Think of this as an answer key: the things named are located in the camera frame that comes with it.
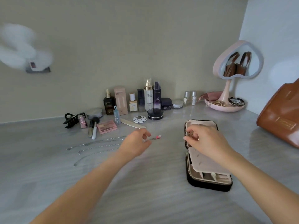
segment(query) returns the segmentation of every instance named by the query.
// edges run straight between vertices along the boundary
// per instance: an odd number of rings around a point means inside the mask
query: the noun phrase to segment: black jewelry case
[[[211,120],[191,119],[185,122],[185,136],[187,136],[186,129],[191,124],[207,125],[215,127],[218,130],[217,124]],[[186,154],[186,174],[189,184],[195,187],[222,192],[228,192],[231,189],[233,180],[227,169],[221,167],[211,158],[201,154],[186,141],[185,147],[188,149]]]

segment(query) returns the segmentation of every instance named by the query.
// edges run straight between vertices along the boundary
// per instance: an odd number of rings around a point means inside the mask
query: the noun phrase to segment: white round hair accessory
[[[133,122],[135,123],[144,123],[147,120],[147,117],[145,116],[135,116],[133,118]]]

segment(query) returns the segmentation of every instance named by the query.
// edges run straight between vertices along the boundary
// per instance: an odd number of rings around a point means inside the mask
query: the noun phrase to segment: hand
[[[225,137],[214,127],[192,124],[186,131],[193,131],[192,137],[184,137],[192,147],[222,166],[226,166],[228,156],[236,153]]]
[[[143,142],[143,139],[147,139],[150,136],[150,132],[144,128],[133,131],[124,139],[118,149],[118,153],[127,158],[128,161],[131,161],[135,157],[140,156],[151,145],[152,142],[149,140]]]

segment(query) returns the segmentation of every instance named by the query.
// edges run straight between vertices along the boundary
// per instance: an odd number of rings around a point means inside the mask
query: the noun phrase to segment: person's left hand
[[[151,145],[150,140],[143,142],[143,139],[150,136],[150,132],[144,128],[133,131],[124,139],[118,153],[128,158],[128,161],[140,156]]]

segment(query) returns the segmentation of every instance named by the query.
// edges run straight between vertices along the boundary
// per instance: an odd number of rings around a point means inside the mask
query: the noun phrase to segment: wall
[[[253,43],[264,56],[261,73],[238,80],[235,94],[259,114],[284,83],[299,78],[299,0],[249,0],[240,40]]]
[[[137,92],[160,78],[162,96],[224,86],[217,57],[238,40],[247,0],[1,0],[0,23],[46,36],[50,74],[0,63],[0,122],[103,107],[106,88]]]

